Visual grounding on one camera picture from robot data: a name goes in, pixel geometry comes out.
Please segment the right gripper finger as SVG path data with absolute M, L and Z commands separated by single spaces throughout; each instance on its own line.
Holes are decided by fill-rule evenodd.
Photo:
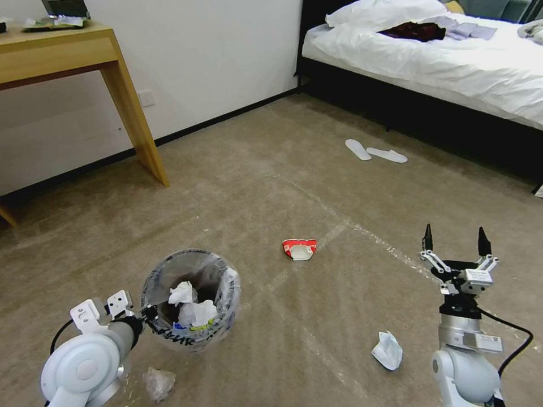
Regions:
M 477 269 L 492 274 L 494 269 L 499 264 L 499 258 L 492 254 L 492 244 L 489 241 L 483 227 L 479 227 L 478 230 L 477 247 L 479 254 Z
M 433 236 L 430 223 L 426 225 L 424 236 L 421 239 L 421 247 L 419 257 L 430 269 L 434 268 L 439 274 L 451 272 L 450 266 L 445 264 L 433 251 Z

